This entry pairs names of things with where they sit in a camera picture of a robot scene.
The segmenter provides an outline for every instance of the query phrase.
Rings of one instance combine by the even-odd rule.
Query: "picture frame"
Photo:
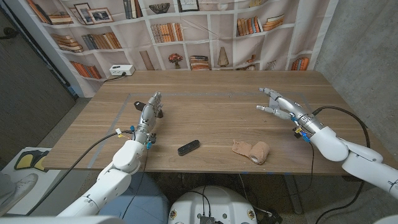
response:
[[[88,14],[91,16],[91,20],[94,24],[101,24],[104,22],[114,22],[111,13],[108,8],[90,9]]]
[[[73,15],[79,21],[79,23],[85,24],[85,22],[84,22],[83,18],[81,17],[79,11],[77,10],[77,8],[69,8],[69,10],[73,13]]]
[[[199,11],[198,0],[178,0],[178,9],[180,12]]]
[[[74,6],[77,9],[77,11],[79,12],[81,19],[83,19],[83,22],[86,25],[94,24],[93,19],[88,14],[88,10],[91,9],[90,6],[88,5],[88,3],[74,4]]]

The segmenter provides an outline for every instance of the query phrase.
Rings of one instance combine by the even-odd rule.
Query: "table leg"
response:
[[[300,215],[303,213],[303,208],[300,195],[297,194],[299,191],[297,190],[296,180],[293,175],[284,175],[284,179],[287,191],[289,192],[290,201],[292,202],[293,212]]]

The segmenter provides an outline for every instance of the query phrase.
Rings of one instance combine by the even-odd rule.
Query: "wooden table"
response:
[[[49,169],[67,169],[94,142],[116,128],[136,126],[140,111],[134,102],[146,103],[155,91],[162,93],[164,117],[152,132],[156,143],[149,151],[146,171],[218,172],[258,174],[309,174],[312,150],[296,139],[291,121],[256,110],[268,105],[259,87],[272,88],[310,108],[332,105],[352,111],[319,72],[147,71],[107,82],[87,104],[44,160]],[[347,114],[323,110],[318,119],[339,137],[365,145],[360,125]],[[370,133],[371,147],[384,162],[398,163]],[[201,146],[178,156],[177,149],[198,139]],[[255,144],[264,141],[271,152],[263,165],[232,152],[233,140]],[[126,138],[112,137],[91,150],[77,169],[103,169]],[[315,148],[314,174],[347,174],[341,163],[326,160]]]

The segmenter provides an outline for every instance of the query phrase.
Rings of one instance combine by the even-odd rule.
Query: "white power strip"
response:
[[[132,75],[136,69],[132,65],[112,65],[109,69],[112,75],[120,76],[123,72],[126,72],[126,75]]]

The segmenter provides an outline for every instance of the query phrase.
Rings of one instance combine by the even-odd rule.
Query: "concrete wall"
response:
[[[340,0],[315,70],[398,160],[398,1]]]

